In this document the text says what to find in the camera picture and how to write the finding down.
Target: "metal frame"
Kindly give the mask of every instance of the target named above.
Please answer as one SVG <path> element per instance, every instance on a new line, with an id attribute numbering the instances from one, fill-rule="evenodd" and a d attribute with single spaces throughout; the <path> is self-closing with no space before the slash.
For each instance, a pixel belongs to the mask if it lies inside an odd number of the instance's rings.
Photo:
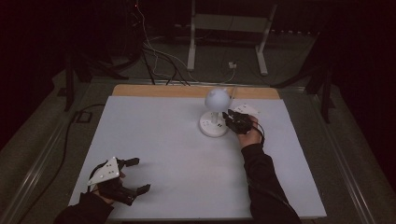
<path id="1" fill-rule="evenodd" d="M 264 56 L 262 54 L 268 35 L 271 30 L 272 21 L 275 16 L 277 5 L 273 5 L 268 18 L 255 17 L 236 17 L 236 16 L 220 16 L 197 14 L 195 12 L 195 0 L 191 2 L 191 36 L 189 59 L 187 61 L 187 70 L 193 71 L 195 67 L 195 30 L 226 30 L 226 31 L 241 31 L 241 32 L 255 32 L 262 33 L 262 42 L 256 46 L 257 61 L 260 67 L 260 74 L 268 76 L 267 65 L 265 64 Z"/>
<path id="2" fill-rule="evenodd" d="M 361 192 L 361 188 L 359 187 L 358 182 L 355 179 L 352 171 L 349 168 L 347 163 L 347 159 L 344 156 L 343 149 L 338 145 L 337 139 L 329 127 L 329 124 L 325 122 L 323 117 L 321 116 L 320 111 L 320 100 L 317 95 L 311 95 L 310 101 L 312 106 L 315 109 L 316 116 L 318 118 L 318 122 L 321 125 L 322 130 L 326 134 L 327 138 L 329 139 L 329 143 L 331 145 L 332 154 L 334 155 L 335 162 L 340 170 L 341 176 L 344 179 L 346 184 L 346 188 L 349 192 L 350 198 L 352 202 L 355 204 L 356 211 L 361 218 L 361 223 L 364 224 L 375 224 L 375 219 L 373 214 L 371 213 L 369 206 L 364 199 L 364 196 Z"/>

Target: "lamp base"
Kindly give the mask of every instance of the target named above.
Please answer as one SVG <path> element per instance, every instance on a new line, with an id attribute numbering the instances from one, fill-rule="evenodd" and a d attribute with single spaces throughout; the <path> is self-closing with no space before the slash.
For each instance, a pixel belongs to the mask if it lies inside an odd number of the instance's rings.
<path id="1" fill-rule="evenodd" d="M 217 114 L 218 119 L 216 123 L 212 123 L 212 114 Z M 201 132 L 209 137 L 220 137 L 227 133 L 228 127 L 221 113 L 206 112 L 199 120 L 199 128 Z"/>

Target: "white platform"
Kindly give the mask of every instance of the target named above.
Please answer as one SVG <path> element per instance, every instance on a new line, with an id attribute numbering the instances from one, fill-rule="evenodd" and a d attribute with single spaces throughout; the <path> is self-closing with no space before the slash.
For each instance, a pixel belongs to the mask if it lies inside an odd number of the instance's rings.
<path id="1" fill-rule="evenodd" d="M 314 179 L 282 100 L 233 100 L 248 104 L 265 130 L 265 152 L 290 204 L 301 218 L 325 217 Z M 203 135 L 203 98 L 110 96 L 81 169 L 70 204 L 85 192 L 92 169 L 113 156 L 140 158 L 124 167 L 125 188 L 151 184 L 132 206 L 115 203 L 110 219 L 251 218 L 243 158 L 233 132 Z"/>

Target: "finger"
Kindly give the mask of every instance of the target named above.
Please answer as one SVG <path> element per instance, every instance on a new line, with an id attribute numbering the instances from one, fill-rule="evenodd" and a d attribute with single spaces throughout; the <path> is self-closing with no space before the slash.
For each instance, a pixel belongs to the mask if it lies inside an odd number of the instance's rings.
<path id="1" fill-rule="evenodd" d="M 126 175 L 125 175 L 125 173 L 123 173 L 122 171 L 120 171 L 120 177 L 121 178 L 124 178 Z"/>
<path id="2" fill-rule="evenodd" d="M 257 127 L 258 127 L 259 120 L 258 120 L 256 117 L 251 116 L 251 115 L 249 115 L 249 118 L 250 118 L 250 120 L 253 122 L 253 127 L 257 128 Z"/>

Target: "black sleeve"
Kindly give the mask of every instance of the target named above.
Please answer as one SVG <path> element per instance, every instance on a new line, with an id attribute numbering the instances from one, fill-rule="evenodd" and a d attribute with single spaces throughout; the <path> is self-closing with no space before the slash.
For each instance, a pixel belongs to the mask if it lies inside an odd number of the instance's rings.
<path id="1" fill-rule="evenodd" d="M 242 148 L 251 200 L 250 213 L 259 223 L 301 223 L 277 180 L 273 161 L 260 144 Z"/>
<path id="2" fill-rule="evenodd" d="M 102 224 L 113 207 L 93 193 L 81 193 L 79 203 L 65 208 L 54 224 Z"/>

